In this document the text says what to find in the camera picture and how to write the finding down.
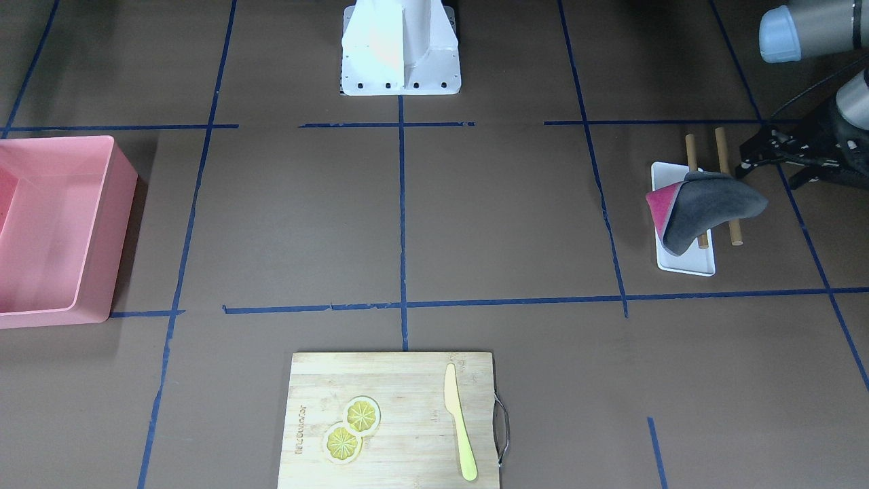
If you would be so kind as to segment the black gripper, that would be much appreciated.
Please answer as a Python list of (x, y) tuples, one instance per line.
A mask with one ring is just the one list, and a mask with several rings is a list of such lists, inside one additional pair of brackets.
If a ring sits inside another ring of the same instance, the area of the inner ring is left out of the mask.
[[(829, 96), (794, 128), (797, 156), (803, 169), (788, 180), (791, 189), (821, 181), (866, 191), (867, 123), (851, 123), (838, 108), (837, 97)], [(796, 155), (794, 139), (774, 125), (763, 125), (739, 146), (736, 179), (744, 179), (758, 167), (782, 163)]]

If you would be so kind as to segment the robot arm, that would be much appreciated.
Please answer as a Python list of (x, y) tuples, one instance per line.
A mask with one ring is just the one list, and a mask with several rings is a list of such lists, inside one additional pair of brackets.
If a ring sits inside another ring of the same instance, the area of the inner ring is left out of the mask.
[[(867, 43), (866, 1), (792, 1), (764, 13), (758, 27), (758, 49), (769, 64), (866, 50)], [(867, 68), (792, 129), (763, 125), (740, 150), (737, 179), (763, 166), (786, 163), (800, 167), (788, 181), (792, 189), (813, 181), (866, 189)]]

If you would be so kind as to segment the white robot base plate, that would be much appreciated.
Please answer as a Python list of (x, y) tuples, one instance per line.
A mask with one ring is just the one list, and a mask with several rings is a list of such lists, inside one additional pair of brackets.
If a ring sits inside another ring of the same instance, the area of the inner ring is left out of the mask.
[(462, 89), (456, 1), (357, 1), (342, 19), (345, 96), (452, 96)]

